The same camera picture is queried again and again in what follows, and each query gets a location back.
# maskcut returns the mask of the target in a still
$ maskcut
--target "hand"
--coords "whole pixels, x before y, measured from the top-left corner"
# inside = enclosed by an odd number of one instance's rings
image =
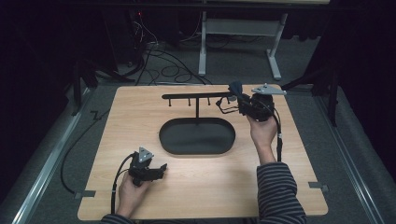
[[[140,187],[132,183],[133,178],[126,172],[119,187],[120,206],[116,214],[130,218],[137,206],[143,201],[150,182],[143,181]]]
[[[267,121],[257,121],[249,116],[250,136],[259,154],[260,164],[276,161],[271,144],[276,136],[276,121],[273,117]]]

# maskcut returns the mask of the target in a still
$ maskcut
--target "metal stand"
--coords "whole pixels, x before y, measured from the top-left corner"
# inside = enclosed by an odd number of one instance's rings
[[[98,86],[95,71],[90,69],[83,61],[76,61],[73,67],[74,110],[72,116],[75,116],[81,109],[81,79],[84,80],[88,88],[96,88]]]
[[[289,89],[296,87],[300,84],[309,83],[313,79],[320,79],[315,83],[311,92],[314,96],[321,96],[329,93],[328,103],[328,117],[332,126],[336,127],[335,123],[335,108],[337,106],[337,90],[338,90],[338,73],[332,70],[330,67],[325,67],[315,71],[311,74],[306,74],[303,77],[297,78],[292,82],[283,85],[282,90],[288,91]]]
[[[230,92],[165,94],[164,100],[195,99],[195,118],[168,120],[160,129],[160,141],[163,149],[174,155],[213,155],[227,152],[233,146],[235,129],[221,118],[200,118],[199,102],[201,98],[231,97]]]
[[[202,13],[201,51],[199,57],[200,76],[206,74],[206,34],[218,35],[265,35],[275,38],[274,45],[266,51],[266,57],[271,66],[273,77],[280,80],[281,75],[276,63],[276,49],[286,24],[288,14],[283,14],[280,21],[240,21],[227,19],[208,19],[206,12]]]

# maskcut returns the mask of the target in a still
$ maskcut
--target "silver component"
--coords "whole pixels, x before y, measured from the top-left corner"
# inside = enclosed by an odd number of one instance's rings
[[[154,155],[143,147],[139,148],[139,162],[147,161],[153,158]]]
[[[251,89],[251,91],[262,95],[286,95],[286,91],[282,91],[265,83],[263,86]]]

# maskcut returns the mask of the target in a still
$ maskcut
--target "wooden board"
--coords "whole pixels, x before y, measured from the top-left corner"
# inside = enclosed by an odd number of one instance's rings
[[[244,86],[244,93],[251,95],[251,88],[258,86]],[[168,169],[162,180],[151,184],[133,218],[256,217],[259,159],[246,117],[237,112],[221,114],[215,105],[218,99],[211,99],[211,105],[207,99],[200,100],[200,117],[226,119],[235,128],[233,147],[221,155],[171,155],[161,147],[159,139],[159,131],[169,119],[195,117],[195,100],[191,99],[191,106],[187,100],[172,100],[169,106],[168,101],[162,99],[163,94],[227,90],[227,85],[119,88],[86,186],[86,190],[96,193],[93,198],[82,199],[78,217],[99,220],[110,213],[114,176],[121,162],[139,147],[154,154],[150,168],[167,163]],[[328,207],[321,190],[308,186],[308,182],[317,182],[317,179],[285,97],[275,95],[274,101],[282,122],[282,161],[289,165],[296,179],[297,197],[309,216],[324,215]]]

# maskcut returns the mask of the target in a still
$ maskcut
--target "striped shirt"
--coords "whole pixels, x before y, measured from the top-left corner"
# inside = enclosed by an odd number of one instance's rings
[[[289,166],[272,162],[257,167],[260,224],[306,223],[304,209],[296,198],[297,184]],[[132,224],[119,215],[106,215],[102,224]]]

